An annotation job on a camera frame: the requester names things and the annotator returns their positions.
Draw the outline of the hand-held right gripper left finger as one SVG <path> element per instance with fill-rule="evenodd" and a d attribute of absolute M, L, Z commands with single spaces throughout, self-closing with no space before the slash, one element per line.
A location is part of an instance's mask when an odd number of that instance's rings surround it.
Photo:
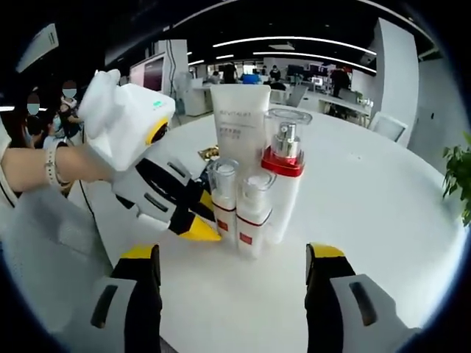
<path fill-rule="evenodd" d="M 86 318 L 87 352 L 160 352 L 160 250 L 136 246 L 93 288 Z"/>

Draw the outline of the person's left hand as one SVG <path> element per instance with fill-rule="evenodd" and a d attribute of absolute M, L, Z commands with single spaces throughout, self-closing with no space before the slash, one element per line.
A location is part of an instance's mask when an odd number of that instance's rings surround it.
<path fill-rule="evenodd" d="M 65 162 L 61 175 L 66 180 L 111 182 L 113 169 L 85 144 L 65 148 Z"/>

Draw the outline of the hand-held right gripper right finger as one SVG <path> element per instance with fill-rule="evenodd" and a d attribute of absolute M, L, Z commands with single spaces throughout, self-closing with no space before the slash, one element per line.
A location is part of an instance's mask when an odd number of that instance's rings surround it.
<path fill-rule="evenodd" d="M 309 352 L 401 352 L 419 334 L 398 317 L 393 298 L 356 274 L 334 246 L 306 245 L 305 281 Z"/>

